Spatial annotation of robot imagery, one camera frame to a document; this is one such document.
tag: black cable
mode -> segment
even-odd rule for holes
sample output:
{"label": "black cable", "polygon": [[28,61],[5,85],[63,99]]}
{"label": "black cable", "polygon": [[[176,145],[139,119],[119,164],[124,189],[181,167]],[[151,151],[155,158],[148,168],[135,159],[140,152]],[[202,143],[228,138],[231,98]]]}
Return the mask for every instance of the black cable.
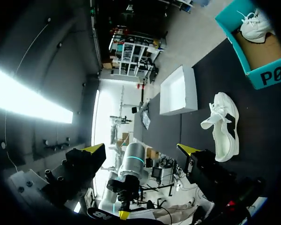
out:
{"label": "black cable", "polygon": [[167,213],[169,214],[169,216],[170,216],[170,225],[172,225],[172,223],[173,223],[173,220],[172,220],[172,216],[170,215],[170,212],[169,211],[167,211]]}
{"label": "black cable", "polygon": [[169,212],[167,209],[165,209],[164,207],[160,206],[160,205],[157,205],[157,206],[167,211],[167,213],[168,213],[169,216],[170,216],[170,225],[172,225],[173,219],[172,219],[172,216],[171,216],[170,212]]}

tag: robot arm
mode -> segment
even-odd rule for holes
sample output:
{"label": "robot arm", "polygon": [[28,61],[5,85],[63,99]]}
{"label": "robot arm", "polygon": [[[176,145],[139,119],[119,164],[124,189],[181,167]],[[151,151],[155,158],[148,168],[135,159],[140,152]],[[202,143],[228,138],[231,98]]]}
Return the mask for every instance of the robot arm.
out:
{"label": "robot arm", "polygon": [[144,170],[145,149],[139,143],[128,145],[118,174],[110,172],[99,209],[118,215],[129,212],[130,201],[138,197],[139,186],[148,180]]}

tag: light panel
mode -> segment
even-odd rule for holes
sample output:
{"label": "light panel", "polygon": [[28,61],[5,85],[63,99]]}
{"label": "light panel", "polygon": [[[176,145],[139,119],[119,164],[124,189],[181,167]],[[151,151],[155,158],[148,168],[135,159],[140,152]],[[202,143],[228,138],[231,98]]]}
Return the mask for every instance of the light panel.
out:
{"label": "light panel", "polygon": [[72,123],[73,112],[46,100],[0,71],[0,108],[62,123]]}
{"label": "light panel", "polygon": [[93,123],[92,123],[92,138],[91,138],[91,145],[95,145],[95,130],[96,130],[96,118],[97,118],[97,110],[98,110],[98,100],[99,100],[99,90],[97,90],[96,98],[95,98],[95,105],[94,105],[94,113],[93,113]]}
{"label": "light panel", "polygon": [[81,209],[80,202],[77,202],[77,205],[75,206],[74,212],[78,213]]}

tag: shoe box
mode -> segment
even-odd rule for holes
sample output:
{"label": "shoe box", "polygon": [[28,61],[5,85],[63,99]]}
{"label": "shoe box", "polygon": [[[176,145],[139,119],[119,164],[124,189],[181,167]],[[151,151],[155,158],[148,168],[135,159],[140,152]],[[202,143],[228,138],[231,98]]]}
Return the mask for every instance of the shoe box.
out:
{"label": "shoe box", "polygon": [[243,24],[240,13],[255,12],[250,0],[234,0],[215,20],[227,35],[240,60],[246,77],[255,89],[281,82],[281,46],[275,35],[267,34],[265,43],[247,41],[237,30]]}

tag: black table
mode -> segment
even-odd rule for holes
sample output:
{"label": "black table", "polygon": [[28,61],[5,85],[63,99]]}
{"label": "black table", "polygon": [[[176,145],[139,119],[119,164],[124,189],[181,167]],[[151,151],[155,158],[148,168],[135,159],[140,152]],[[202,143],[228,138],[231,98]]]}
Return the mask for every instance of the black table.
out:
{"label": "black table", "polygon": [[135,115],[134,137],[170,157],[176,144],[215,152],[212,128],[203,130],[200,123],[209,117],[208,103],[219,91],[227,93],[237,105],[238,156],[221,163],[243,177],[263,177],[265,195],[274,186],[281,171],[281,83],[255,90],[245,77],[238,57],[226,39],[194,67],[199,110],[174,116],[159,115],[157,95],[149,103],[151,124],[146,130],[140,112]]}

